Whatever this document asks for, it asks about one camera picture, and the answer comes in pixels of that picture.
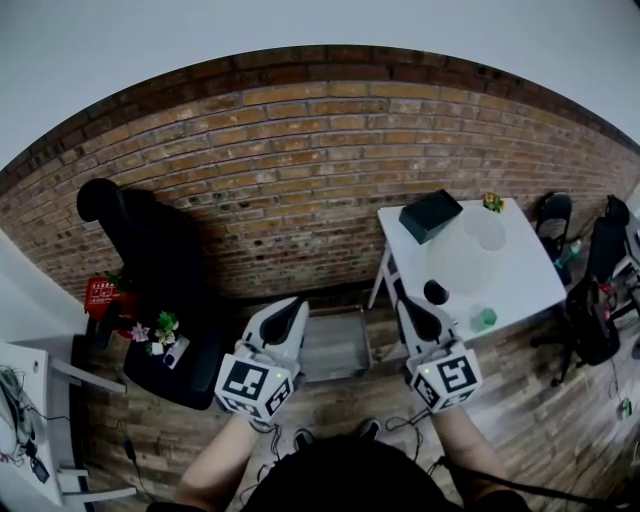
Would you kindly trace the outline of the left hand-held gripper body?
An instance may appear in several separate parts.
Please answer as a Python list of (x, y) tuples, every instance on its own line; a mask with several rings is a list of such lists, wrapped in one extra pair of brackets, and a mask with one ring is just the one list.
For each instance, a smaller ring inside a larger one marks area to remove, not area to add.
[(234, 352), (224, 356), (215, 386), (221, 407), (253, 420), (271, 420), (295, 391), (301, 372), (309, 304), (283, 299), (256, 312)]

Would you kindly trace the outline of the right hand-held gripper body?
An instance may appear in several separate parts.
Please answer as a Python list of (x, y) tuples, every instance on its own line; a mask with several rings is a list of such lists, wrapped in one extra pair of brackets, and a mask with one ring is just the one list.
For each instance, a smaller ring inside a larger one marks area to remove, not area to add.
[(453, 320), (408, 297), (396, 303), (400, 341), (407, 350), (404, 376), (431, 413), (468, 400), (482, 384), (476, 354), (458, 337)]

